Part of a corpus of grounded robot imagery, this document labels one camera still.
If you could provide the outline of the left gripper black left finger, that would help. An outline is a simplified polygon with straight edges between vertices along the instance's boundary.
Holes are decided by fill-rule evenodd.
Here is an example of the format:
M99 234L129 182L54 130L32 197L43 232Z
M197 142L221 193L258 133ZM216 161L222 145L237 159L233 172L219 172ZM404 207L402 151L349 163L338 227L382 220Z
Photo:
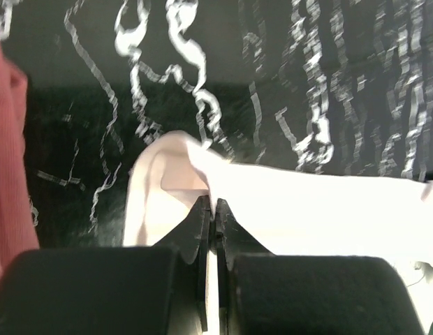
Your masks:
M0 334L202 334L210 204L153 246L18 255L0 279Z

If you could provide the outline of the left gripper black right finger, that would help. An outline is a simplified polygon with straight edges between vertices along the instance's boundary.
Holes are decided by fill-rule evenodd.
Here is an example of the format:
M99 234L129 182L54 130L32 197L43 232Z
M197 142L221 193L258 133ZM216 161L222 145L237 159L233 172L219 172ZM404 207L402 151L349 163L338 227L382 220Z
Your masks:
M216 206L222 334L421 334L397 272L379 258L274 255Z

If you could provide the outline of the white and green raglan t-shirt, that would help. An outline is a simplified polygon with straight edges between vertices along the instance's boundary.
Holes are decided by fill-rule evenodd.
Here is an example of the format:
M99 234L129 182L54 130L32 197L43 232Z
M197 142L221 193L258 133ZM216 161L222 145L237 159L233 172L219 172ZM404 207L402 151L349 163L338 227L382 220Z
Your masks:
M279 255L387 260L407 285L425 331L433 326L433 181L305 174L227 161L183 131L162 135L129 180L123 244L151 246L201 195Z

